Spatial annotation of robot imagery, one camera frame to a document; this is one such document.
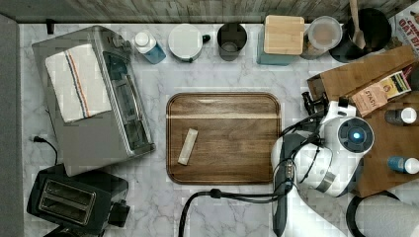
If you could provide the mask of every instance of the canister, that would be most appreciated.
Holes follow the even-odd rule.
[[[257,63],[287,66],[302,53],[304,19],[269,15],[258,36]]]

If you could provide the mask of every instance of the white marble countertop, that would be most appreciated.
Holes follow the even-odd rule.
[[[55,25],[55,35],[46,34],[45,25],[20,25],[22,78],[22,138],[24,163],[24,206],[39,170],[53,164],[54,153],[45,144],[29,138],[40,135],[56,144],[46,110],[45,96],[34,60],[32,43],[90,27],[88,24]],[[301,93],[307,91],[305,80],[322,71],[342,65],[328,54],[306,61],[299,58],[290,66],[267,66],[256,63],[257,34],[262,25],[244,25],[248,42],[238,59],[223,61],[217,52],[216,31],[220,25],[197,25],[211,41],[204,44],[201,56],[193,63],[180,62],[167,48],[167,37],[175,25],[112,24],[102,25],[126,40],[144,29],[150,30],[163,46],[167,57],[152,65],[138,52],[132,57],[136,87],[144,102],[156,151],[142,158],[106,167],[104,170],[129,182],[126,198],[131,211],[122,229],[110,227],[105,236],[177,236],[178,223],[187,198],[208,186],[183,186],[173,183],[166,174],[166,104],[181,92],[269,92],[281,103],[283,126],[306,117]],[[221,186],[226,192],[266,193],[270,185]],[[301,195],[315,211],[347,233],[338,199],[317,191],[301,190]],[[227,199],[200,197],[189,210],[186,236],[275,236],[270,204],[249,204]],[[25,235],[43,236],[54,224],[25,213]]]

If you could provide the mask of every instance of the blue bottle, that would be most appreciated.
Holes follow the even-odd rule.
[[[166,54],[149,31],[141,31],[135,36],[135,47],[152,64],[161,62]]]

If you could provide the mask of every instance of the striped towel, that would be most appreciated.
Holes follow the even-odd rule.
[[[72,47],[45,60],[65,122],[110,111],[108,93],[91,44]]]

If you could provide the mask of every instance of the toaster oven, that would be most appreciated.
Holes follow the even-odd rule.
[[[112,110],[64,122],[45,59],[90,43],[104,78]],[[135,158],[155,149],[141,97],[134,82],[130,43],[100,26],[33,44],[46,103],[68,176]]]

